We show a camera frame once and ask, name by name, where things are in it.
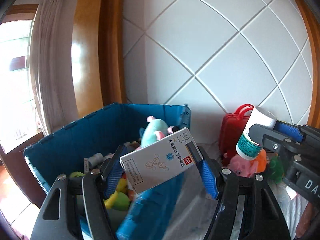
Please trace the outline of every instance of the wall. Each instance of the wall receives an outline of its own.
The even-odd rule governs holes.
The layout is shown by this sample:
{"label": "wall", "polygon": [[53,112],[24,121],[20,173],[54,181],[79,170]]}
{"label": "wall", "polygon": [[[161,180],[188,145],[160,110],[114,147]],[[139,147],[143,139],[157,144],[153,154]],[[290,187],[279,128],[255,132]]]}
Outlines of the wall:
{"label": "wall", "polygon": [[[39,0],[16,0],[16,4],[39,3]],[[71,41],[73,18],[77,0],[64,0],[61,9],[57,47],[57,84],[58,96],[62,105],[66,123],[78,119],[78,110],[73,87],[71,69]]]}
{"label": "wall", "polygon": [[244,103],[307,122],[311,49],[294,0],[124,0],[123,15],[128,99],[188,103],[198,143]]}

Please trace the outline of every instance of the red label with chinese character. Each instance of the red label with chinese character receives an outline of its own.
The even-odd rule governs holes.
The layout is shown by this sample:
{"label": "red label with chinese character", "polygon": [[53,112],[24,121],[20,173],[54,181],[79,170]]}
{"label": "red label with chinese character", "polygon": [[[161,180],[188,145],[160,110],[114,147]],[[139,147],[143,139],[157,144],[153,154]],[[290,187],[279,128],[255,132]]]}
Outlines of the red label with chinese character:
{"label": "red label with chinese character", "polygon": [[184,161],[184,163],[185,163],[186,165],[188,165],[189,163],[192,163],[192,160],[191,160],[190,156],[185,157],[185,158],[183,159],[183,161]]}

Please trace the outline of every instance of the pink plush ear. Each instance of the pink plush ear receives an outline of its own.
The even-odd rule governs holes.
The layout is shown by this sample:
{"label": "pink plush ear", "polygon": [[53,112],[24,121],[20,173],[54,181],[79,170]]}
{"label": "pink plush ear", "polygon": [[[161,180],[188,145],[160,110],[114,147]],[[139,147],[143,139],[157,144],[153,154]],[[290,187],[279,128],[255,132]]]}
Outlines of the pink plush ear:
{"label": "pink plush ear", "polygon": [[170,133],[173,133],[172,128],[173,128],[173,126],[168,127],[168,133],[169,133],[169,134],[170,134]]}
{"label": "pink plush ear", "polygon": [[161,140],[165,137],[164,133],[160,131],[155,131],[155,135],[157,136],[157,140]]}
{"label": "pink plush ear", "polygon": [[150,115],[147,117],[147,122],[151,122],[154,119],[156,119],[156,118],[154,116]]}
{"label": "pink plush ear", "polygon": [[252,166],[250,167],[250,174],[255,174],[258,170],[259,162],[253,162]]}

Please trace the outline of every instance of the red suitcase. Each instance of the red suitcase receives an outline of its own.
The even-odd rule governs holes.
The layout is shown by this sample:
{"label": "red suitcase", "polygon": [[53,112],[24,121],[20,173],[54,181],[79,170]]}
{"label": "red suitcase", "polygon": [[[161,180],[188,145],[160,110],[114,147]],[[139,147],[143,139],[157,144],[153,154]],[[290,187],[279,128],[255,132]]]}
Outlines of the red suitcase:
{"label": "red suitcase", "polygon": [[222,154],[228,151],[227,158],[222,161],[224,166],[227,166],[230,159],[236,154],[236,144],[250,117],[244,114],[253,110],[253,107],[250,104],[242,105],[233,114],[226,114],[222,120],[219,134],[219,150]]}

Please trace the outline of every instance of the white box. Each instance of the white box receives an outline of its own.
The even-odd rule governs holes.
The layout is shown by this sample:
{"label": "white box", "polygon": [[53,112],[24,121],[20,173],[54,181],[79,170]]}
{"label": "white box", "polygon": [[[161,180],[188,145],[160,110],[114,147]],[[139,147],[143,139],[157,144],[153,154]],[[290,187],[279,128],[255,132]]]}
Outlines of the white box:
{"label": "white box", "polygon": [[203,159],[188,128],[120,157],[136,193],[153,188]]}

